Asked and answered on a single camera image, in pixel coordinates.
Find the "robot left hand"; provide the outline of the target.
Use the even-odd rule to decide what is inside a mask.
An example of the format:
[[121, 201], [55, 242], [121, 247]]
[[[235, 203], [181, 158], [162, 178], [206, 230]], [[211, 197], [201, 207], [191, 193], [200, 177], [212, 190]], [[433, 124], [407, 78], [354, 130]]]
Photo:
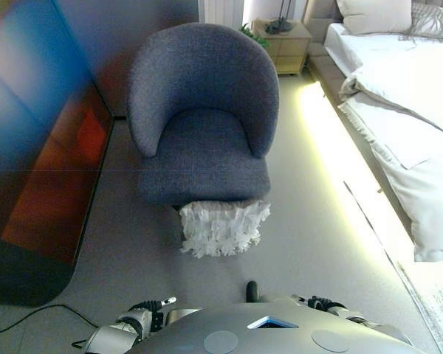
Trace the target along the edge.
[[132, 305], [130, 307], [130, 310], [146, 309], [149, 310], [150, 312], [155, 313], [161, 310], [165, 306], [174, 304], [176, 301], [177, 298], [175, 296], [170, 296], [163, 300], [145, 300], [143, 302], [137, 303], [136, 305]]

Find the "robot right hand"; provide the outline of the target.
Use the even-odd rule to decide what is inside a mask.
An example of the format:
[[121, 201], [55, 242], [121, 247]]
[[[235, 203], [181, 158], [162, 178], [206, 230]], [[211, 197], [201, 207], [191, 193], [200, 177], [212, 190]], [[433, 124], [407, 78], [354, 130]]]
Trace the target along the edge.
[[323, 298], [320, 296], [312, 296], [311, 298], [304, 298], [303, 296], [297, 295], [297, 294], [293, 294], [292, 298], [298, 302], [303, 303], [304, 305], [307, 305], [310, 308], [316, 309], [316, 310], [321, 310], [323, 312], [327, 312], [329, 309], [331, 308], [346, 308], [345, 305], [339, 303], [339, 302], [334, 302], [328, 298]]

